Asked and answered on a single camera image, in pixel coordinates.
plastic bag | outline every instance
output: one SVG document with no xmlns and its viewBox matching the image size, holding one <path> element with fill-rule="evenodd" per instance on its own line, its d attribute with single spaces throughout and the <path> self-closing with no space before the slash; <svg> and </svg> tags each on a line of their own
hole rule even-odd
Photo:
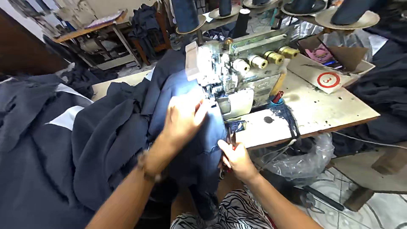
<svg viewBox="0 0 407 229">
<path fill-rule="evenodd" d="M 344 31 L 334 31 L 324 34 L 324 44 L 326 46 L 343 46 L 343 47 L 364 47 L 369 50 L 363 58 L 367 62 L 371 62 L 373 58 L 372 45 L 369 40 L 371 34 L 362 30 L 355 29 L 353 33 L 347 34 Z"/>
<path fill-rule="evenodd" d="M 287 156 L 280 154 L 284 148 L 276 152 L 262 148 L 251 151 L 250 158 L 258 167 L 291 179 L 317 177 L 334 157 L 334 146 L 330 133 L 315 136 L 314 142 L 312 148 L 304 155 Z"/>
</svg>

electrical cord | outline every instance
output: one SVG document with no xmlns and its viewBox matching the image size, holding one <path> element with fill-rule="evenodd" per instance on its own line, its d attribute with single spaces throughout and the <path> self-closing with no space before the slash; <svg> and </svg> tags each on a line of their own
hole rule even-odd
<svg viewBox="0 0 407 229">
<path fill-rule="evenodd" d="M 346 135 L 346 134 L 341 134 L 341 133 L 338 133 L 338 132 L 336 132 L 336 131 L 333 131 L 333 132 L 336 133 L 336 134 L 339 134 L 339 135 L 342 135 L 342 136 L 351 138 L 351 139 L 355 139 L 355 140 L 359 140 L 359 141 L 364 141 L 364 142 L 371 143 L 371 144 L 392 146 L 392 147 L 398 147 L 398 148 L 402 148 L 402 149 L 407 150 L 407 147 L 400 146 L 400 145 L 391 145 L 391 144 L 383 144 L 383 143 L 378 143 L 378 142 L 373 142 L 373 141 L 366 141 L 366 140 L 362 140 L 362 139 L 358 139 L 358 138 L 354 138 L 354 137 L 348 136 L 348 135 Z"/>
</svg>

thread spool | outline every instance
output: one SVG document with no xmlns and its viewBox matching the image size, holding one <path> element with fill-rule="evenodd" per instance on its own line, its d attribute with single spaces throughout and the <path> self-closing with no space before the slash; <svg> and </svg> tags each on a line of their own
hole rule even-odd
<svg viewBox="0 0 407 229">
<path fill-rule="evenodd" d="M 344 0 L 332 16 L 334 25 L 350 25 L 357 22 L 376 0 Z"/>
<path fill-rule="evenodd" d="M 312 10 L 316 0 L 294 0 L 292 4 L 292 9 L 297 13 L 308 13 Z"/>
<path fill-rule="evenodd" d="M 267 51 L 264 54 L 264 59 L 266 59 L 269 63 L 281 65 L 284 62 L 285 57 L 281 54 L 278 54 L 273 51 Z"/>
<path fill-rule="evenodd" d="M 199 26 L 194 0 L 172 0 L 178 31 L 188 33 Z"/>
<path fill-rule="evenodd" d="M 247 22 L 249 21 L 249 9 L 241 9 L 239 15 L 237 16 L 236 26 L 234 27 L 234 32 L 232 38 L 239 38 L 246 36 Z"/>
<path fill-rule="evenodd" d="M 249 56 L 248 59 L 249 59 L 250 65 L 252 65 L 253 67 L 256 67 L 256 68 L 263 69 L 268 64 L 267 60 L 265 60 L 257 55 Z"/>
<path fill-rule="evenodd" d="M 293 59 L 293 58 L 297 57 L 297 55 L 300 53 L 300 51 L 297 49 L 290 48 L 288 46 L 284 46 L 278 50 L 278 53 L 283 55 L 287 59 Z"/>
<path fill-rule="evenodd" d="M 247 73 L 250 70 L 250 65 L 242 59 L 236 59 L 232 64 L 233 68 L 241 73 Z"/>
<path fill-rule="evenodd" d="M 232 12 L 232 0 L 219 0 L 219 15 L 225 17 Z"/>
</svg>

table leg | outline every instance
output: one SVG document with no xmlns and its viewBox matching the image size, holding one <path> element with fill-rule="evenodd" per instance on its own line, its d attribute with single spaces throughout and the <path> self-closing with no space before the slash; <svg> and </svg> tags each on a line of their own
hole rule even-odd
<svg viewBox="0 0 407 229">
<path fill-rule="evenodd" d="M 197 37 L 198 37 L 198 46 L 201 46 L 203 43 L 204 43 L 204 41 L 202 40 L 202 30 L 201 29 L 198 29 L 197 30 Z"/>
<path fill-rule="evenodd" d="M 89 65 L 89 67 L 96 66 L 96 63 L 91 58 L 89 58 L 88 55 L 82 49 L 75 46 L 75 44 L 72 41 L 67 40 L 64 42 L 64 44 L 68 46 L 69 49 L 74 51 L 85 63 Z"/>
<path fill-rule="evenodd" d="M 141 64 L 140 64 L 141 61 L 137 59 L 136 54 L 134 53 L 134 51 L 130 47 L 129 43 L 127 42 L 127 40 L 124 37 L 124 35 L 122 34 L 122 32 L 120 32 L 120 29 L 117 28 L 117 26 L 115 24 L 112 25 L 112 27 L 113 27 L 113 31 L 116 33 L 116 35 L 119 37 L 120 41 L 126 47 L 127 51 L 130 53 L 130 55 L 132 55 L 134 57 L 134 61 L 137 63 L 138 67 L 141 68 Z"/>
</svg>

cardboard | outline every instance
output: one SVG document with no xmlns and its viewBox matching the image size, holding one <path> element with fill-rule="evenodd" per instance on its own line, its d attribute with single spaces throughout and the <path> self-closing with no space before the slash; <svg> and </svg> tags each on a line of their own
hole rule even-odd
<svg viewBox="0 0 407 229">
<path fill-rule="evenodd" d="M 330 46 L 328 49 L 335 56 L 335 58 L 346 68 L 348 72 L 353 72 L 356 70 L 356 67 L 362 61 L 362 58 L 365 56 L 368 48 L 356 47 L 338 47 Z"/>
<path fill-rule="evenodd" d="M 322 91 L 331 94 L 341 87 L 351 85 L 375 67 L 362 60 L 367 51 L 366 48 L 329 47 L 329 49 L 348 72 L 326 67 L 302 54 L 292 59 L 287 69 Z"/>
</svg>

